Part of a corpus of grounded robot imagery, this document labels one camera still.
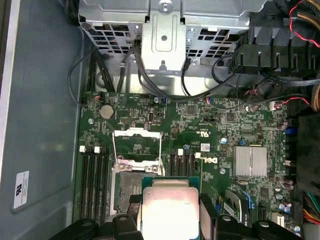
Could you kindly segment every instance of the heatsink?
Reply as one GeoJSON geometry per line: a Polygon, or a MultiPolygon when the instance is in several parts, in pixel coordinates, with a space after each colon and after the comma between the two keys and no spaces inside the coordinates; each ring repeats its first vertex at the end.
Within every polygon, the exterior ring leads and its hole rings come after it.
{"type": "Polygon", "coordinates": [[[257,146],[233,147],[234,177],[267,177],[267,148],[257,146]]]}

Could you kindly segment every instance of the white connector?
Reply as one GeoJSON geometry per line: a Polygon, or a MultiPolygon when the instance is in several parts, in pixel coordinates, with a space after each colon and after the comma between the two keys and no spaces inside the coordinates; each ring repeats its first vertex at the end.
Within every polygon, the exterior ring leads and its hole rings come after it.
{"type": "Polygon", "coordinates": [[[277,108],[276,108],[276,102],[275,102],[275,101],[269,102],[269,110],[270,110],[270,111],[275,111],[275,110],[277,110],[277,108]]]}
{"type": "Polygon", "coordinates": [[[85,153],[86,151],[87,151],[86,146],[85,146],[85,145],[80,145],[80,147],[79,147],[79,152],[80,152],[80,153],[85,153]]]}
{"type": "Polygon", "coordinates": [[[194,154],[194,158],[195,158],[195,159],[201,158],[201,152],[196,152],[196,153],[194,154]]]}
{"type": "Polygon", "coordinates": [[[182,148],[178,149],[178,156],[182,156],[184,154],[184,150],[182,148]]]}
{"type": "Polygon", "coordinates": [[[101,147],[95,146],[95,147],[94,147],[94,153],[95,153],[95,154],[101,153],[101,147]]]}

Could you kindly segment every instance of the green circuit board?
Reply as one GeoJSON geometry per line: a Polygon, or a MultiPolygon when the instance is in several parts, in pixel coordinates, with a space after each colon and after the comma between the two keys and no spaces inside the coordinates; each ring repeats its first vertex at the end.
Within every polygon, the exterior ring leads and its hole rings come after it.
{"type": "MultiPolygon", "coordinates": [[[[282,187],[285,171],[285,133],[276,126],[286,118],[286,108],[269,110],[269,105],[242,106],[236,110],[221,111],[207,104],[205,98],[184,103],[159,102],[151,95],[130,93],[87,93],[92,104],[81,110],[79,146],[90,152],[96,146],[103,153],[78,154],[75,175],[75,200],[73,220],[89,217],[103,222],[110,213],[111,171],[115,163],[113,131],[143,128],[161,133],[161,159],[166,176],[200,177],[200,190],[207,193],[220,213],[228,212],[223,204],[225,191],[232,190],[251,198],[250,221],[259,220],[258,206],[265,207],[265,218],[278,213],[276,195],[290,201],[289,190],[282,187]],[[110,119],[101,117],[100,109],[110,105],[114,111],[110,119]],[[238,177],[233,172],[235,146],[266,148],[264,177],[238,177]],[[179,161],[179,152],[188,152],[188,161],[179,161]]],[[[215,98],[212,104],[230,108],[239,101],[215,98]]],[[[156,160],[159,141],[141,136],[115,138],[116,154],[137,162],[156,160]]],[[[141,175],[118,174],[115,184],[114,210],[123,209],[121,196],[139,194],[141,175]]],[[[287,219],[285,226],[293,220],[287,219]]]]}

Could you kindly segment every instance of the motherboard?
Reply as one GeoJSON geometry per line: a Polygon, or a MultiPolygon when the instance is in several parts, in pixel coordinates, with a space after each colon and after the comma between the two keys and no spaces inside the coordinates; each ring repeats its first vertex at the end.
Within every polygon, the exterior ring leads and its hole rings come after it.
{"type": "Polygon", "coordinates": [[[286,179],[286,107],[205,98],[183,103],[148,94],[86,94],[81,110],[73,220],[125,213],[144,177],[199,177],[220,214],[246,226],[292,229],[286,179]]]}

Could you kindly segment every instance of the label sticker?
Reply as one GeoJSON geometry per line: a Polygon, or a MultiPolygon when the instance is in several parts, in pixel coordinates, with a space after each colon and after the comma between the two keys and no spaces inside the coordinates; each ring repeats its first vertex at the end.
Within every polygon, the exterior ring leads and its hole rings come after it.
{"type": "Polygon", "coordinates": [[[225,202],[223,204],[223,208],[231,215],[231,216],[235,216],[235,211],[229,207],[225,202]]]}
{"type": "Polygon", "coordinates": [[[201,152],[210,152],[210,143],[201,143],[201,152]]]}
{"type": "Polygon", "coordinates": [[[29,171],[20,172],[16,175],[13,209],[27,202],[29,171]]]}

